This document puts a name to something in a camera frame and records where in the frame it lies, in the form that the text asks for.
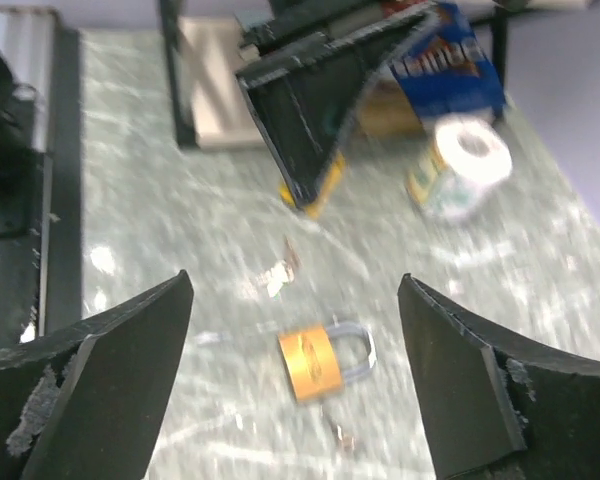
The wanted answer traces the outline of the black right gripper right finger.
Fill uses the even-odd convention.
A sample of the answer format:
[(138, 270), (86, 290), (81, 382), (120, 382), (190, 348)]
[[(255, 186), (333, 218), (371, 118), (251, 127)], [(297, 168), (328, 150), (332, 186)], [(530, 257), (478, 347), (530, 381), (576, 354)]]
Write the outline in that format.
[(600, 361), (531, 340), (411, 275), (402, 331), (440, 479), (600, 479)]

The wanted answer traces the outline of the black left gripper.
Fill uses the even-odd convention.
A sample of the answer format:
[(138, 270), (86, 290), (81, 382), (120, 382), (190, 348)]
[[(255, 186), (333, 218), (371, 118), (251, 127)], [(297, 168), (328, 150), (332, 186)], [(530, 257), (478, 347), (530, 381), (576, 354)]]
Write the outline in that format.
[(437, 1), (272, 1), (243, 29), (238, 85), (298, 207), (314, 201), (375, 68), (440, 25)]

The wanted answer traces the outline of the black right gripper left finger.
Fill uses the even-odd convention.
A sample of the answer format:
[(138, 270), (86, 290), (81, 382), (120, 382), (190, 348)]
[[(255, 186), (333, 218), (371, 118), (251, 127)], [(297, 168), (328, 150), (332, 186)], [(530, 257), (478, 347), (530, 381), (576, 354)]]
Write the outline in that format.
[(190, 321), (189, 275), (0, 349), (0, 479), (141, 479)]

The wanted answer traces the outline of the yellow padlock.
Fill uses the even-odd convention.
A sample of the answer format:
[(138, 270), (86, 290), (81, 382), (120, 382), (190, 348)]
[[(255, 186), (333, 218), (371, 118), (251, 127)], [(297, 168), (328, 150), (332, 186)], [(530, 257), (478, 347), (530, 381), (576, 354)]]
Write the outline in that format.
[(317, 220), (322, 213), (329, 197), (340, 183), (343, 173), (346, 168), (346, 159), (341, 151), (339, 151), (333, 164), (329, 167), (318, 194), (314, 201), (306, 206), (298, 207), (284, 182), (279, 184), (278, 193), (282, 202), (290, 209), (300, 212), (311, 220)]

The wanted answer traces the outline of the small silver key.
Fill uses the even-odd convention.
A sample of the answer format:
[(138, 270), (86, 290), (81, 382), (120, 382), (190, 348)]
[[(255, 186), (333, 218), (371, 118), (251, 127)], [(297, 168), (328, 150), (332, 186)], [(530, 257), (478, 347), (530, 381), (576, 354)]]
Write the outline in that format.
[(336, 447), (341, 452), (353, 454), (357, 449), (356, 438), (343, 428), (342, 424), (331, 415), (324, 404), (320, 405), (320, 411), (322, 419), (334, 436)]

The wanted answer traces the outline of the yellow padlock keys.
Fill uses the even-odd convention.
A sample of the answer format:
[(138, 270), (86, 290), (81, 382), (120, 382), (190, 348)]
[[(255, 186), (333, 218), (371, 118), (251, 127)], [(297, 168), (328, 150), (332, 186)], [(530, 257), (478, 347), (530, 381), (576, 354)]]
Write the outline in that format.
[(254, 274), (249, 279), (249, 283), (245, 287), (247, 298), (259, 300), (263, 295), (275, 298), (285, 286), (295, 281), (300, 265), (300, 258), (292, 242), (285, 236), (282, 257), (272, 266)]

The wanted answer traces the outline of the large brass padlock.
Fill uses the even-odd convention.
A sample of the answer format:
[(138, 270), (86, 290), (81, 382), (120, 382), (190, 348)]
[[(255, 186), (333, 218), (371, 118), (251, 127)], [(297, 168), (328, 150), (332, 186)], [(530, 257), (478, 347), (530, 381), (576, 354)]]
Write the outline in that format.
[[(362, 341), (366, 357), (351, 368), (342, 370), (333, 341), (346, 336)], [(313, 326), (279, 334), (277, 340), (291, 391), (299, 403), (340, 391), (346, 384), (369, 375), (377, 362), (376, 345), (370, 329), (355, 322)]]

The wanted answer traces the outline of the blue snack bag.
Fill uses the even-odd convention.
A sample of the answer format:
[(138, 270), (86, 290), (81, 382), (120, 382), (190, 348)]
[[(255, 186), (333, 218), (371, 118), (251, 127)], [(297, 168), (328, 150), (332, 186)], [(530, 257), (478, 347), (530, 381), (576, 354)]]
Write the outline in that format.
[(430, 124), (452, 113), (502, 112), (504, 89), (469, 20), (454, 3), (440, 2), (436, 11), (436, 29), (390, 65), (415, 115)]

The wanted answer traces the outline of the aluminium rail frame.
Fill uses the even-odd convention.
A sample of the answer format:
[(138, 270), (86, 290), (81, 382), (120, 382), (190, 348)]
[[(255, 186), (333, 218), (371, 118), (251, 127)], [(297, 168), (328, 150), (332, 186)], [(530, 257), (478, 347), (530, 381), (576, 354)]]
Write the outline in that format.
[(49, 6), (0, 5), (0, 53), (35, 105), (32, 146), (48, 149), (55, 39), (60, 17)]

